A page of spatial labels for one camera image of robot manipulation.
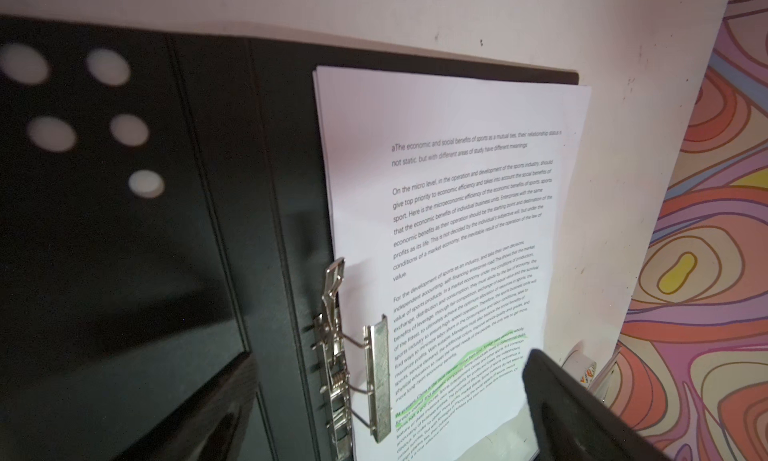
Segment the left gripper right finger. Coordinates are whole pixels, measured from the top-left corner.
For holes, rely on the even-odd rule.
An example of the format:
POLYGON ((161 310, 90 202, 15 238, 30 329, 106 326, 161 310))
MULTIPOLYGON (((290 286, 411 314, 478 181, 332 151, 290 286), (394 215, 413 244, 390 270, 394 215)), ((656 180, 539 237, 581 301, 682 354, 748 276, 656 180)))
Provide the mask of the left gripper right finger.
POLYGON ((533 349, 523 382, 537 460, 665 460, 547 354, 533 349))

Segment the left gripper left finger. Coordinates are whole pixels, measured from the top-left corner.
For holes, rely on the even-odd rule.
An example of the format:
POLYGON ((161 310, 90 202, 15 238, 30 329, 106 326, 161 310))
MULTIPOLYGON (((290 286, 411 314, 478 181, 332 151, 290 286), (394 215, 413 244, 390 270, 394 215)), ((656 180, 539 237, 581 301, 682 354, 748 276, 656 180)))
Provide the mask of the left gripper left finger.
POLYGON ((116 458, 237 459, 249 423, 256 387, 256 363, 251 354, 241 353, 116 458))

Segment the printed paper stack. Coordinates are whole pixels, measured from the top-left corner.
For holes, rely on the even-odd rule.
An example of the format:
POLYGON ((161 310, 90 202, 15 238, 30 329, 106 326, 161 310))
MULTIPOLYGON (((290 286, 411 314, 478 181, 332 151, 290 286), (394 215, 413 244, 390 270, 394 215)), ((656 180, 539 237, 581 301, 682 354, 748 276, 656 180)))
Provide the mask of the printed paper stack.
POLYGON ((455 460, 512 419, 544 344, 592 91, 320 66, 315 95, 345 327, 388 325, 382 441, 359 460, 455 460))

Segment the white black file folder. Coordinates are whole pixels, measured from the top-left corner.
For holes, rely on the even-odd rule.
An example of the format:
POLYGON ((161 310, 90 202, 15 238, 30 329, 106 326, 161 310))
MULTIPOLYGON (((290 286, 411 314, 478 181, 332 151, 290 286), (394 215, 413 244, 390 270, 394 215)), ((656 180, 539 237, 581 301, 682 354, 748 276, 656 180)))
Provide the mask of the white black file folder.
POLYGON ((1 456, 118 460, 241 353, 235 460, 343 457, 315 351, 331 230, 313 72, 577 73, 1 19, 1 456))

